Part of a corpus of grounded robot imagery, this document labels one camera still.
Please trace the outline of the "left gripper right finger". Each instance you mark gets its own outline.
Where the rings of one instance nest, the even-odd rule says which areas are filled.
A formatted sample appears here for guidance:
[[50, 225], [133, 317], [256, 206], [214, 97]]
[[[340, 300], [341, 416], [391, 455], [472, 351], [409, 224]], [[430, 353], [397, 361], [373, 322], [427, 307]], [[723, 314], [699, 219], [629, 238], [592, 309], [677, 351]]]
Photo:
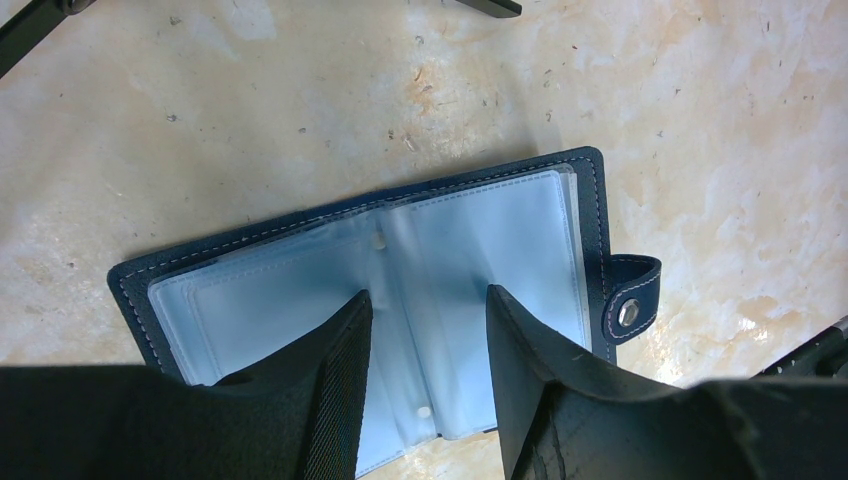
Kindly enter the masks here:
[[486, 333], [509, 479], [682, 479], [672, 387], [621, 369], [543, 324], [500, 285]]

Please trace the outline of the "dark blue card holder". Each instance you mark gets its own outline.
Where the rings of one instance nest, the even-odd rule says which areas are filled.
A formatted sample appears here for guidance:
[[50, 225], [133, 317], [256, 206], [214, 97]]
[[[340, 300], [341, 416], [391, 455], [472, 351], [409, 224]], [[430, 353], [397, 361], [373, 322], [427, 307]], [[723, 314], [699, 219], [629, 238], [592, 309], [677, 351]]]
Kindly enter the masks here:
[[603, 157], [582, 147], [380, 190], [165, 248], [107, 282], [145, 362], [210, 385], [374, 312], [356, 474], [496, 428], [486, 295], [614, 362], [656, 319], [661, 263], [612, 254]]

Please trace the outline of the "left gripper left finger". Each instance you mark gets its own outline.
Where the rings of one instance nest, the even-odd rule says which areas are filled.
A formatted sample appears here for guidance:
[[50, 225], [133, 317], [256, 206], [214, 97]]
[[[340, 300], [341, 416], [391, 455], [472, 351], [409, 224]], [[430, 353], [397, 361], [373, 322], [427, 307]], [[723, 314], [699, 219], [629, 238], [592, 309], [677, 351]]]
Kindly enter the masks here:
[[215, 384], [236, 401], [221, 415], [230, 477], [354, 478], [372, 320], [361, 290], [317, 328]]

